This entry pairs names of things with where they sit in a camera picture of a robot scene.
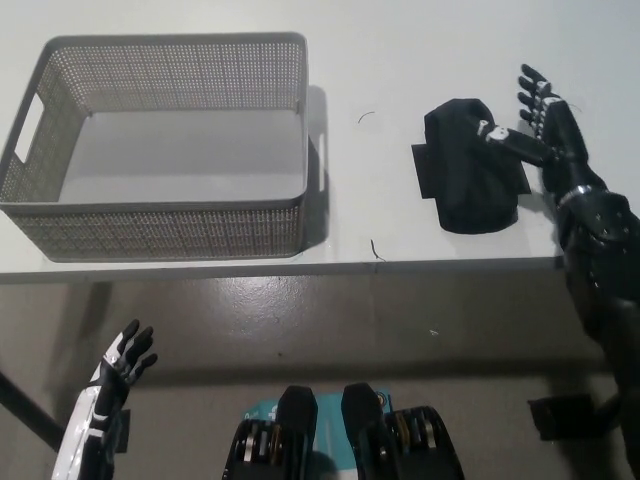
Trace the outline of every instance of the robot forearm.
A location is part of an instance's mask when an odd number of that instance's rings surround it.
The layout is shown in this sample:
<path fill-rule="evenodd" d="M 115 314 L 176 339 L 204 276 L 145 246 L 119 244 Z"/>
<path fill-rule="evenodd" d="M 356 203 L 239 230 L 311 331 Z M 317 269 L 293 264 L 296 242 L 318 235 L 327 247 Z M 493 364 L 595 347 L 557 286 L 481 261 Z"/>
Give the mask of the robot forearm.
<path fill-rule="evenodd" d="M 157 356 L 139 361 L 151 348 L 153 330 L 136 336 L 134 320 L 111 344 L 87 387 L 80 392 L 54 467 L 54 480 L 106 480 L 120 434 L 120 412 L 129 389 Z"/>

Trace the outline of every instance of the robot finger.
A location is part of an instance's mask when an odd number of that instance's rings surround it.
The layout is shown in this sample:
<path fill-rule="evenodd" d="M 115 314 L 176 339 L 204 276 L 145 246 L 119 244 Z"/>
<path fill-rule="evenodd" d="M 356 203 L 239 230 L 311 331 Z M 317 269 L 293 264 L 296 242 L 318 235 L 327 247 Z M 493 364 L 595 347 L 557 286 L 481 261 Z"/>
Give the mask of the robot finger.
<path fill-rule="evenodd" d="M 528 110 L 520 110 L 520 118 L 522 118 L 525 122 L 531 123 L 533 120 L 533 114 Z"/>
<path fill-rule="evenodd" d="M 518 77 L 518 84 L 526 90 L 529 95 L 533 96 L 535 94 L 536 84 L 527 77 Z"/>
<path fill-rule="evenodd" d="M 140 379 L 144 371 L 150 366 L 154 365 L 157 361 L 158 361 L 158 355 L 155 353 L 152 353 L 148 357 L 143 358 L 140 361 L 140 364 L 127 377 L 127 383 L 129 384 L 129 386 L 136 383 Z"/>
<path fill-rule="evenodd" d="M 529 107 L 529 109 L 533 108 L 533 97 L 531 95 L 520 92 L 518 93 L 518 100 L 520 100 L 520 102 L 524 104 L 525 107 Z"/>
<path fill-rule="evenodd" d="M 131 347 L 125 350 L 124 367 L 129 369 L 133 367 L 142 354 L 151 348 L 151 345 L 153 345 L 153 327 L 147 327 L 133 340 Z"/>
<path fill-rule="evenodd" d="M 532 80 L 532 83 L 536 84 L 538 82 L 546 82 L 547 79 L 544 78 L 540 72 L 538 72 L 536 69 L 531 68 L 529 65 L 522 64 L 522 73 L 523 75 L 525 75 L 526 77 L 529 77 Z"/>
<path fill-rule="evenodd" d="M 118 353 L 120 355 L 124 353 L 127 343 L 133 338 L 139 328 L 140 321 L 136 319 L 133 320 L 129 325 L 127 325 L 127 328 L 122 331 L 122 341 L 118 345 Z"/>

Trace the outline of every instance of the black fabric pouch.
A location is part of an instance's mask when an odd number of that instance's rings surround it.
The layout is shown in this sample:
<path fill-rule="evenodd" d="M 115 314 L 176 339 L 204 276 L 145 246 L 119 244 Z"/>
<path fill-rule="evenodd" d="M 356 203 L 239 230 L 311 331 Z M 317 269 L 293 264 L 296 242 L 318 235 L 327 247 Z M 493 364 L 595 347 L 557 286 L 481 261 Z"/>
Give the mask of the black fabric pouch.
<path fill-rule="evenodd" d="M 502 230 L 518 219 L 518 194 L 530 193 L 522 164 L 490 149 L 480 120 L 495 126 L 478 99 L 454 99 L 424 117 L 426 146 L 414 147 L 423 198 L 435 198 L 440 226 L 454 233 Z"/>

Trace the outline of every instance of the robotic hand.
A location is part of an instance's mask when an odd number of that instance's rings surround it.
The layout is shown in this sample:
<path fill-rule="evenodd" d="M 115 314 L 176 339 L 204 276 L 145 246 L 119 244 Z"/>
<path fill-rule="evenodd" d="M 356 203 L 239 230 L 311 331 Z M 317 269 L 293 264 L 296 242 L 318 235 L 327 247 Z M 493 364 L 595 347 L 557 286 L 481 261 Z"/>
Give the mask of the robotic hand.
<path fill-rule="evenodd" d="M 157 360 L 141 358 L 153 344 L 153 329 L 136 335 L 134 320 L 111 344 L 87 387 L 80 392 L 60 446 L 53 480 L 110 480 L 122 431 L 121 411 L 131 386 Z"/>
<path fill-rule="evenodd" d="M 627 199 L 610 192 L 588 165 L 580 129 L 551 84 L 523 65 L 520 116 L 535 138 L 479 125 L 492 148 L 542 169 L 556 208 L 567 287 L 587 334 L 602 347 L 619 389 L 627 457 L 640 478 L 640 221 Z"/>

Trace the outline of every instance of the gray floor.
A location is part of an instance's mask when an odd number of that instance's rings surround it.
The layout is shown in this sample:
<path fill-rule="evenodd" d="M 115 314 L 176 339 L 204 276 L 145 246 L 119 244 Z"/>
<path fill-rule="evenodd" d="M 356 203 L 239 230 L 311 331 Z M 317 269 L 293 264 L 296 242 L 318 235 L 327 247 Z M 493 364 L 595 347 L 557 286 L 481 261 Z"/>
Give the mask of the gray floor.
<path fill-rule="evenodd" d="M 158 365 L 130 396 L 116 479 L 219 478 L 242 412 L 289 383 L 367 380 L 436 407 L 468 479 L 630 479 L 618 433 L 542 443 L 527 400 L 614 386 L 550 272 L 0 287 L 0 368 L 60 419 L 132 318 Z M 54 456 L 0 408 L 0 478 Z"/>

